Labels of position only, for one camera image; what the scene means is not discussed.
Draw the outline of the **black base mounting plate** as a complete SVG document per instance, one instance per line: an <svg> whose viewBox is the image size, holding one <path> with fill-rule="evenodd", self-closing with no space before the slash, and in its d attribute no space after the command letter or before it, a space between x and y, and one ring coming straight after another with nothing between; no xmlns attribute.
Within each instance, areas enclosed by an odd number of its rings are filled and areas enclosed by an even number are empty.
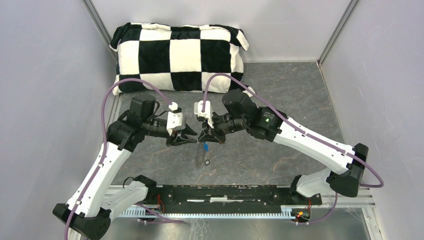
<svg viewBox="0 0 424 240"><path fill-rule="evenodd" d="M166 214L276 214L282 206L320 206L282 185L162 185L148 190L139 203L164 207Z"/></svg>

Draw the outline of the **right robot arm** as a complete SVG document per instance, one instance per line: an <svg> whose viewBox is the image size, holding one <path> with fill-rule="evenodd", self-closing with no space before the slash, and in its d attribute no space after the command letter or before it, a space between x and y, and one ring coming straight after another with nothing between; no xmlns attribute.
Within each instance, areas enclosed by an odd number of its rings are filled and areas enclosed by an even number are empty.
<svg viewBox="0 0 424 240"><path fill-rule="evenodd" d="M308 198L330 190L350 198L358 195L368 147L343 144L298 124L285 113L268 106L258 107L245 92L235 89L222 97L227 113L212 111L209 101L194 103L193 111L202 123L199 142L224 144L226 135L245 130L252 137L291 147L326 166L309 175L298 175L289 189L289 199L302 204Z"/></svg>

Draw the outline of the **aluminium frame rail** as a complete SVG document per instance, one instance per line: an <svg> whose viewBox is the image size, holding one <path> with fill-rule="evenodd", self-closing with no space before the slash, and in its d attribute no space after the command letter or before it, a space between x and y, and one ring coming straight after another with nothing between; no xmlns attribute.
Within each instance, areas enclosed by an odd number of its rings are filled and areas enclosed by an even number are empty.
<svg viewBox="0 0 424 240"><path fill-rule="evenodd" d="M110 185L106 191L104 198L109 198L122 190L122 186ZM319 208L330 207L333 204L334 195L327 194L321 197L322 205ZM360 188L357 197L346 197L338 195L337 208L376 208L375 200L369 188Z"/></svg>

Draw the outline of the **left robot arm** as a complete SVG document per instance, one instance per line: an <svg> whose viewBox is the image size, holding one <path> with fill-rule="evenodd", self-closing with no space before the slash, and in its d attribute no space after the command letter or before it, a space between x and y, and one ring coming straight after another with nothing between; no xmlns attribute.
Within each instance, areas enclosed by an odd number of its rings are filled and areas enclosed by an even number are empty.
<svg viewBox="0 0 424 240"><path fill-rule="evenodd" d="M197 133L187 125L182 109L173 102L161 119L160 104L143 94L131 99L129 109L108 127L103 127L103 144L97 159L78 190L66 203L58 203L52 213L65 224L64 239L85 237L100 240L111 223L132 205L153 203L157 190L134 180L109 198L105 195L118 170L145 137L163 138L168 147L196 143Z"/></svg>

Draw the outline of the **black and white checkered pillow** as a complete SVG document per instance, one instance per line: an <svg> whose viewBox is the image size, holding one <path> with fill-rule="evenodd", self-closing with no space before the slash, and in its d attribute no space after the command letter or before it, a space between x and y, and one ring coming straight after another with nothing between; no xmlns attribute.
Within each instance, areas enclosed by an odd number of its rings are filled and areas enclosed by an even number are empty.
<svg viewBox="0 0 424 240"><path fill-rule="evenodd" d="M169 26L128 22L110 41L117 53L113 94L158 88L166 91L227 93L244 75L240 51L249 49L244 32L206 24Z"/></svg>

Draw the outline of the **blue key fob tag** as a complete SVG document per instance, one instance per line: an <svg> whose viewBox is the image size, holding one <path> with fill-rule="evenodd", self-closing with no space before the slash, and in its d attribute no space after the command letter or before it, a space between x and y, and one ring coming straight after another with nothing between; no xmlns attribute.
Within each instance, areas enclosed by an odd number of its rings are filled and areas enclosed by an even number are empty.
<svg viewBox="0 0 424 240"><path fill-rule="evenodd" d="M206 142L203 143L203 149L205 152L209 151L209 145Z"/></svg>

